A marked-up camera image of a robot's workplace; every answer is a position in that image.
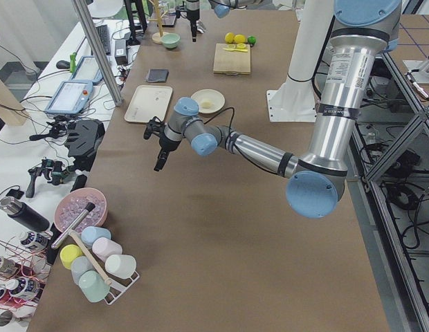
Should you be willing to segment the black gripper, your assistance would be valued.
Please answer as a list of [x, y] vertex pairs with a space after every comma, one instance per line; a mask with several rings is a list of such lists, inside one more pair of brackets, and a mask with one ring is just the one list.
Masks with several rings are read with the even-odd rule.
[[164, 133], [160, 135], [159, 144], [161, 146], [161, 152], [158, 154], [154, 171], [159, 172], [163, 169], [164, 163], [167, 162], [167, 158], [170, 152], [176, 151], [182, 141], [182, 136], [168, 138]]

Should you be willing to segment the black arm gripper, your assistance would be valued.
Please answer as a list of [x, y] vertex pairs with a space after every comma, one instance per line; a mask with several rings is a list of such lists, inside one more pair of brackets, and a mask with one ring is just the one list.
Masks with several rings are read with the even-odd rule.
[[187, 10], [187, 19], [190, 21], [190, 30], [192, 34], [192, 41], [197, 41], [197, 22], [200, 18], [199, 10]]

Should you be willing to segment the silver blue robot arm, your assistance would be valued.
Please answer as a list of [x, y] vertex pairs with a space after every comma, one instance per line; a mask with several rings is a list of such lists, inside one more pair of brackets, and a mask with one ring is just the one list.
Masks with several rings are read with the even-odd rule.
[[345, 190], [345, 150], [357, 121], [375, 57], [396, 47], [400, 1], [335, 1], [330, 36], [334, 54], [317, 113], [309, 149], [301, 156], [234, 130], [200, 119], [195, 100], [183, 97], [167, 122], [151, 119], [144, 137], [158, 136], [156, 170], [171, 151], [187, 140], [207, 156], [222, 147], [264, 171], [288, 179], [286, 199], [302, 216], [321, 218], [336, 208]]

